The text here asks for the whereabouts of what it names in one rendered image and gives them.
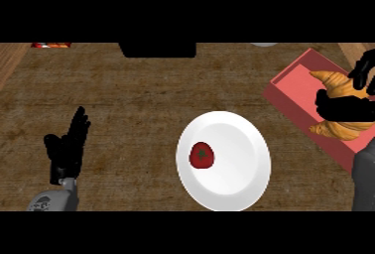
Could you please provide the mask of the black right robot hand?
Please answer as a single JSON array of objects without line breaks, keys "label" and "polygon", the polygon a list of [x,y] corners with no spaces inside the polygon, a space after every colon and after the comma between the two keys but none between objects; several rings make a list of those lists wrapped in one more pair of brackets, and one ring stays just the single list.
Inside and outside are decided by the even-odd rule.
[{"label": "black right robot hand", "polygon": [[[365,51],[348,78],[352,79],[352,88],[365,89],[368,95],[375,95],[375,76],[367,82],[367,74],[375,67],[375,49]],[[334,122],[375,122],[375,101],[358,98],[354,95],[329,98],[327,93],[320,89],[315,93],[315,112],[318,116]]]}]

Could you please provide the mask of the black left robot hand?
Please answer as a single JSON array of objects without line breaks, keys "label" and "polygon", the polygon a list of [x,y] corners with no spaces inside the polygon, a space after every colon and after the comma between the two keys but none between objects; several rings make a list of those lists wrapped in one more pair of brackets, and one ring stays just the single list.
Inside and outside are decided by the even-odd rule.
[{"label": "black left robot hand", "polygon": [[79,106],[70,121],[67,134],[61,137],[54,134],[44,136],[44,145],[49,165],[49,184],[58,185],[61,179],[76,178],[80,173],[83,145],[91,123],[85,109]]}]

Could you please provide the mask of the golden brown croissant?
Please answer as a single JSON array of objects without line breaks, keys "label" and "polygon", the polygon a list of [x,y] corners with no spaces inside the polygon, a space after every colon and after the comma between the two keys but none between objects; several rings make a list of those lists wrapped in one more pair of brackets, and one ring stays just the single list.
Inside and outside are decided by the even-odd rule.
[{"label": "golden brown croissant", "polygon": [[[329,98],[348,95],[360,99],[368,97],[364,88],[360,90],[352,88],[352,79],[340,72],[315,70],[309,72],[309,75],[321,82]],[[308,131],[324,137],[351,141],[360,136],[360,132],[365,131],[373,125],[375,122],[334,122],[323,120],[308,127]]]}]

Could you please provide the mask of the red cardboard box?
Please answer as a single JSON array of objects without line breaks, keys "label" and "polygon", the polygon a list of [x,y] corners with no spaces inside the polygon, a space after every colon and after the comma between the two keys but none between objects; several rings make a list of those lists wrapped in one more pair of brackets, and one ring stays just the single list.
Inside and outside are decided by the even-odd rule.
[{"label": "red cardboard box", "polygon": [[308,131],[308,127],[321,121],[315,113],[314,97],[323,85],[308,74],[311,70],[330,70],[346,74],[346,71],[314,49],[306,49],[269,80],[264,98],[336,164],[351,172],[354,155],[375,137],[375,126],[362,131],[352,141],[339,141]]}]

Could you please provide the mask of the white oval plate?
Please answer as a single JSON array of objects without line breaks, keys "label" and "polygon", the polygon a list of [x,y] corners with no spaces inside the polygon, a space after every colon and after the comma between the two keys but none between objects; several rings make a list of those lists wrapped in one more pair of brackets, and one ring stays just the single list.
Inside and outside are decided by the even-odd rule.
[{"label": "white oval plate", "polygon": [[[203,142],[213,152],[213,164],[196,169],[188,156]],[[259,199],[271,175],[267,142],[253,124],[236,113],[210,111],[187,124],[175,148],[181,185],[196,202],[216,211],[240,211]]]}]

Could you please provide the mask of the red tomato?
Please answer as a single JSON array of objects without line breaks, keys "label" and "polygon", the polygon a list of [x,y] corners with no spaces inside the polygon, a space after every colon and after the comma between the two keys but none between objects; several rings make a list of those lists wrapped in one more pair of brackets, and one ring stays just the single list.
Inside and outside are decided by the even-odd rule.
[{"label": "red tomato", "polygon": [[207,169],[213,165],[213,151],[205,142],[197,142],[190,149],[188,162],[194,169]]}]

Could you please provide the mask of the red and orange packet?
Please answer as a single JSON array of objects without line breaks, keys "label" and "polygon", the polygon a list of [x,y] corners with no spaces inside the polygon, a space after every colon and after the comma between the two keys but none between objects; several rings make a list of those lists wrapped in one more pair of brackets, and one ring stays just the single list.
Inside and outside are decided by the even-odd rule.
[{"label": "red and orange packet", "polygon": [[30,48],[38,49],[67,49],[72,43],[32,43]]}]

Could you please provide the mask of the black rectangular appliance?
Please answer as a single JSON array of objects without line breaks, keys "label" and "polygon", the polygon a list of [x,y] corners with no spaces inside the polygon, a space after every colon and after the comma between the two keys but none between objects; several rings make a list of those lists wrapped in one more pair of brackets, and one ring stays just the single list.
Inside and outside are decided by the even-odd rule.
[{"label": "black rectangular appliance", "polygon": [[194,43],[119,43],[126,58],[193,58],[196,56]]}]

